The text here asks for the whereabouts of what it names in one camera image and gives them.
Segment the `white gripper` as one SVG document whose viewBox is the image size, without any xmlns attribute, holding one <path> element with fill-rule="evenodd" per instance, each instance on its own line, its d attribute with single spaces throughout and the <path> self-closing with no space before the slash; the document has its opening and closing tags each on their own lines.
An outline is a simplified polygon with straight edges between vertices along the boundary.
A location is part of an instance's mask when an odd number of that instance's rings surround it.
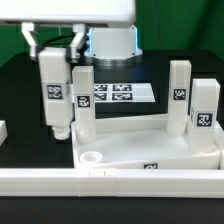
<svg viewBox="0 0 224 224">
<path fill-rule="evenodd" d="M 32 60 L 38 58 L 40 47 L 36 24 L 74 24 L 74 37 L 66 49 L 66 57 L 69 63 L 77 63 L 86 42 L 85 24 L 129 27 L 135 19 L 135 0 L 0 0 L 0 22 L 23 22 L 21 32 Z"/>
</svg>

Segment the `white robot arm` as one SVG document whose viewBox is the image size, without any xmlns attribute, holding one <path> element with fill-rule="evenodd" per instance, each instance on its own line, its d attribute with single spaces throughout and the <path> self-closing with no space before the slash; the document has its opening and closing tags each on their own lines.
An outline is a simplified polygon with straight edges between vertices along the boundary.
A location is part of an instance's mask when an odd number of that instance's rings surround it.
<svg viewBox="0 0 224 224">
<path fill-rule="evenodd" d="M 136 0 L 0 0 L 0 24 L 21 26 L 30 57 L 43 63 L 57 50 L 36 39 L 40 26 L 67 27 L 73 40 L 62 60 L 76 63 L 83 55 L 105 63 L 142 54 L 137 45 Z"/>
</svg>

